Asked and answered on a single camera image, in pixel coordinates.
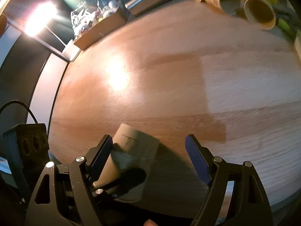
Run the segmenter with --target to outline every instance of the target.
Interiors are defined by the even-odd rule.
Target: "metal rod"
[[[15,29],[17,29],[18,31],[20,31],[21,33],[25,33],[25,29],[20,26],[19,24],[17,24],[16,22],[14,22],[13,20],[11,20],[10,18],[7,18],[7,22],[14,27]],[[38,38],[37,36],[32,36],[33,39],[35,39],[37,42],[39,42],[40,44],[42,44],[45,48],[47,48],[51,53],[53,53],[54,55],[60,57],[62,60],[65,60],[66,62],[70,62],[70,59],[68,59],[65,55],[63,55],[59,50],[57,50],[56,48],[54,48],[53,46],[49,45],[48,43],[44,42],[43,40],[41,40],[40,38]]]
[[[52,35],[54,35],[64,46],[67,46],[47,25],[45,25],[46,29],[49,30]]]

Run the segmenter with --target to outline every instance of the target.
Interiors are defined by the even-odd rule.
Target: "bright light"
[[[38,5],[27,20],[25,26],[26,34],[30,36],[38,34],[56,16],[57,12],[57,9],[51,2]]]
[[[127,88],[129,83],[129,73],[125,71],[124,64],[118,60],[113,61],[106,68],[109,75],[108,83],[114,91],[121,91]]]

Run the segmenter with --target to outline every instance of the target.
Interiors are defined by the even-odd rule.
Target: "green object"
[[[289,25],[287,21],[284,19],[280,18],[278,19],[277,25],[292,39],[296,38],[297,31]]]

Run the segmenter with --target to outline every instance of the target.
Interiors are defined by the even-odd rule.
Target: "power strip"
[[[18,124],[3,133],[5,155],[15,183],[25,199],[33,189],[49,161],[45,124]]]

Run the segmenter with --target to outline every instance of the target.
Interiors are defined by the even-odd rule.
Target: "lamp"
[[[52,20],[56,14],[57,9],[51,2],[42,3],[37,6],[34,12],[27,20],[25,26],[25,33],[29,36],[35,36],[45,27],[48,29],[64,46],[66,44],[47,26],[50,20]]]
[[[69,43],[66,45],[49,27],[47,24],[50,20],[52,20],[56,14],[57,9],[51,2],[42,3],[37,6],[34,12],[30,15],[27,20],[25,26],[25,33],[29,36],[37,35],[42,29],[45,27],[49,30],[52,35],[54,35],[64,46],[65,49],[63,50],[63,55],[69,58],[71,61],[74,61],[78,54],[80,53],[80,49],[73,44],[73,40],[70,40]]]

